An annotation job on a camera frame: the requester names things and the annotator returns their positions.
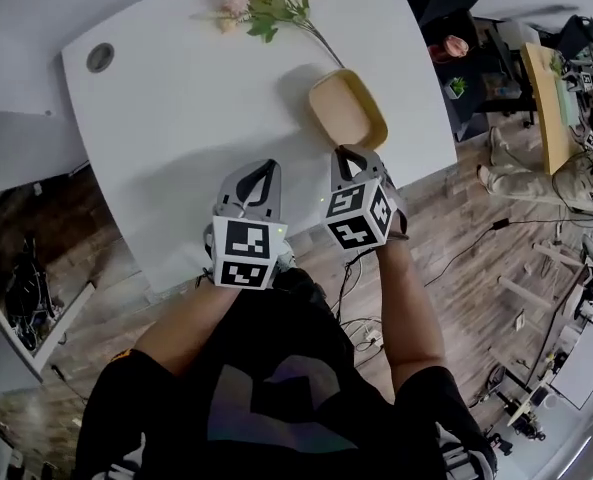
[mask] flower stem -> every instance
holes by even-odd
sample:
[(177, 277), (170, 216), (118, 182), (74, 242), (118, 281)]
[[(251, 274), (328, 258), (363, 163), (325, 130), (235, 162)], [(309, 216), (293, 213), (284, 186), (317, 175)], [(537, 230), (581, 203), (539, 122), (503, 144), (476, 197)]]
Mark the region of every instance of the flower stem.
[(305, 23), (307, 23), (307, 25), (309, 25), (306, 28), (306, 30), (309, 30), (314, 35), (314, 37), (316, 37), (316, 39), (318, 39), (321, 43), (323, 43), (323, 46), (325, 46), (325, 48), (327, 48), (327, 51), (331, 54), (332, 57), (334, 57), (334, 60), (338, 63), (338, 65), (341, 68), (344, 68), (345, 65), (341, 62), (341, 60), (338, 58), (338, 55), (336, 55), (336, 52), (334, 52), (332, 47), (325, 40), (325, 38), (323, 37), (323, 34), (321, 34), (318, 31), (318, 29), (314, 26), (314, 24), (311, 21), (307, 20)]

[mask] white box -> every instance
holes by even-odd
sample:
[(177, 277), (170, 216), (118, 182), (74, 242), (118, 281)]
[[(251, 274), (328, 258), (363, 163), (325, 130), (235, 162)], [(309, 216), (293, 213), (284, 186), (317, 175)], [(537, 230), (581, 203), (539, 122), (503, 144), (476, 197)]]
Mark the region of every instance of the white box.
[(496, 24), (498, 35), (510, 50), (520, 50), (525, 43), (540, 45), (538, 31), (519, 21), (504, 21)]
[(373, 179), (332, 192), (323, 224), (344, 250), (361, 249), (387, 241), (395, 211), (380, 181)]
[(285, 240), (287, 226), (214, 216), (214, 284), (264, 290)]

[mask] yellow bowl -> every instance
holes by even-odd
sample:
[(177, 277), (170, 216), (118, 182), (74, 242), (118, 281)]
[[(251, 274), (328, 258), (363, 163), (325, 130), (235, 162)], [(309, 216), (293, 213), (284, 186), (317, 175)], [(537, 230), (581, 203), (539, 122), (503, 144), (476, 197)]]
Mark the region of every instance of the yellow bowl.
[(359, 76), (339, 69), (309, 90), (309, 105), (333, 146), (376, 149), (387, 139), (387, 123)]

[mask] white table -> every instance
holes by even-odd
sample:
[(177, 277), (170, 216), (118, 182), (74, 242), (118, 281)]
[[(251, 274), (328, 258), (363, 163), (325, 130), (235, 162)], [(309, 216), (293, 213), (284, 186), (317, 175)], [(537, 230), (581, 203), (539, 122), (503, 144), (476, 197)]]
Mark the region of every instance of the white table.
[[(300, 30), (262, 44), (196, 19), (219, 0), (143, 0), (63, 50), (87, 153), (109, 208), (155, 291), (209, 264), (202, 231), (222, 180), (261, 158), (282, 166), (282, 220), (320, 222), (330, 146), (306, 95), (336, 69)], [(363, 79), (389, 127), (379, 150), (397, 186), (456, 161), (438, 82), (406, 0), (311, 0), (312, 20)], [(115, 49), (102, 73), (91, 49)]]

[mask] wooden floor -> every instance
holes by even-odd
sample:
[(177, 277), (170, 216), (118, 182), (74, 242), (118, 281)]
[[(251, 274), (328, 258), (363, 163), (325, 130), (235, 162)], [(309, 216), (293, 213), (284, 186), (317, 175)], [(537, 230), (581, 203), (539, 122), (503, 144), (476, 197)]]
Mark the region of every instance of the wooden floor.
[[(523, 131), (513, 124), (505, 126), (503, 132), (515, 140), (532, 140), (537, 133)], [(457, 146), (457, 153), (458, 164), (401, 191), (409, 205), (410, 246), (425, 282), (437, 276), (494, 221), (505, 217), (515, 221), (564, 216), (557, 206), (537, 206), (489, 196), (475, 177), (476, 165), (486, 163), (488, 158), (485, 137)], [(72, 201), (77, 202), (76, 208), (62, 201), (50, 203), (48, 199), (43, 199), (47, 201), (44, 204), (37, 204), (31, 195), (26, 197), (33, 201), (32, 215), (40, 215), (46, 223), (38, 250), (40, 254), (43, 244), (42, 250), (49, 256), (44, 263), (53, 295), (67, 302), (88, 279), (97, 286), (93, 298), (68, 331), (67, 343), (59, 346), (48, 362), (58, 365), (71, 386), (88, 396), (107, 361), (131, 346), (162, 314), (169, 299), (178, 295), (157, 295), (151, 291), (120, 237), (90, 169), (61, 181), (74, 194)], [(67, 198), (65, 192), (58, 192), (58, 197)], [(5, 222), (8, 227), (19, 225), (18, 219), (16, 224), (9, 219)], [(495, 363), (487, 352), (491, 345), (513, 359), (529, 363), (535, 357), (541, 332), (526, 328), (513, 333), (511, 325), (523, 306), (516, 296), (502, 290), (496, 280), (499, 275), (505, 275), (544, 298), (555, 300), (571, 273), (565, 268), (543, 268), (543, 257), (531, 249), (534, 242), (552, 239), (554, 230), (555, 224), (532, 223), (488, 233), (429, 287), (445, 335), (450, 367), (466, 401), (482, 387)], [(570, 254), (578, 254), (583, 231), (573, 223), (563, 225), (564, 248)], [(17, 240), (21, 236), (18, 229), (7, 232)], [(299, 266), (324, 287), (333, 304), (348, 258), (332, 247), (322, 229), (296, 236), (292, 244)], [(353, 275), (357, 276), (358, 271), (357, 266)], [(525, 309), (545, 328), (548, 315), (532, 307)], [(377, 265), (373, 256), (367, 256), (360, 282), (343, 302), (343, 319), (379, 316), (379, 312)], [(393, 400), (384, 354), (360, 371), (387, 399)], [(42, 374), (45, 382), (39, 389), (0, 395), (0, 422), (34, 470), (39, 471), (38, 464), (48, 460), (60, 468), (59, 474), (67, 477), (73, 466), (78, 433), (72, 420), (81, 418), (84, 407), (48, 366)], [(498, 418), (501, 409), (499, 402), (491, 399), (476, 407), (473, 414), (486, 427)]]

